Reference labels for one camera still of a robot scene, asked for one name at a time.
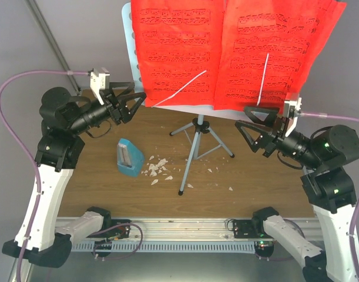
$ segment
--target wooden table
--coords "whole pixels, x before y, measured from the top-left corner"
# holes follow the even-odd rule
[[[99,206],[123,217],[250,217],[252,212],[273,206],[285,217],[312,217],[313,212],[301,187],[301,171],[289,169],[275,155],[269,159],[252,153],[234,127],[234,121],[205,117],[213,130],[236,155],[234,159],[218,149],[202,160],[192,162],[182,197],[177,192],[183,177],[190,144],[184,133],[170,137],[169,132],[189,123],[196,115],[166,109],[140,107],[128,124],[115,126],[104,137],[82,135],[85,148],[63,196],[59,216],[81,216],[90,206]],[[102,133],[107,125],[92,129]],[[165,180],[140,174],[137,178],[118,172],[116,145],[129,139],[156,164],[169,162]],[[200,154],[217,145],[205,135]],[[153,179],[158,183],[151,186]]]

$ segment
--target red sheet music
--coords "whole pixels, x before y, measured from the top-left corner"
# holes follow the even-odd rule
[[[212,105],[221,56],[223,0],[132,0],[137,60],[153,106]]]
[[[299,93],[346,3],[335,0],[228,0],[214,109],[282,108]]]

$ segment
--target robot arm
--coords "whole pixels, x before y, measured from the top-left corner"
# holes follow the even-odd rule
[[[24,258],[38,266],[60,267],[68,258],[72,244],[111,224],[106,210],[93,207],[70,225],[55,230],[63,193],[85,145],[79,135],[109,118],[117,125],[129,122],[146,97],[143,92],[130,93],[133,83],[108,83],[106,72],[93,71],[91,78],[92,91],[98,98],[92,102],[88,98],[71,96],[60,87],[48,90],[42,97],[39,113],[43,118],[43,136],[35,157],[42,182],[41,201],[24,252]],[[116,87],[127,89],[115,96],[113,88]],[[126,104],[130,100],[135,100],[131,108]],[[77,102],[86,103],[78,106]],[[36,191],[35,180],[24,222],[15,239],[4,244],[4,254],[19,256],[35,205]]]
[[[277,240],[301,265],[306,281],[358,281],[351,256],[348,229],[357,201],[353,181],[343,166],[359,159],[359,139],[354,130],[336,125],[317,130],[307,138],[293,129],[294,110],[246,107],[252,122],[237,121],[236,127],[253,152],[264,149],[265,157],[278,150],[312,170],[301,177],[303,189],[316,213],[326,252],[291,229],[271,207],[253,214],[258,234]],[[265,113],[264,120],[254,113]],[[245,127],[259,132],[254,140]],[[354,240],[359,260],[358,237]]]

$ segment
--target debris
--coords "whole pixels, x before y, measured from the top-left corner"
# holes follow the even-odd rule
[[[168,161],[166,159],[162,159],[158,162],[157,167],[163,166],[165,163],[168,163]]]
[[[148,170],[157,170],[157,169],[158,167],[156,167],[153,163],[151,163],[148,168]]]

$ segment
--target white cable clip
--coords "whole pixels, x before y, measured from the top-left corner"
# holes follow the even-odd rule
[[[357,279],[359,281],[359,277],[357,275],[355,275],[354,277],[355,277],[355,279]]]
[[[349,237],[356,238],[355,234],[350,234],[349,232],[346,232],[346,235],[349,236]]]
[[[319,114],[319,117],[322,118],[322,119],[326,119],[327,116],[328,116],[328,114],[326,114],[326,113],[320,113]]]

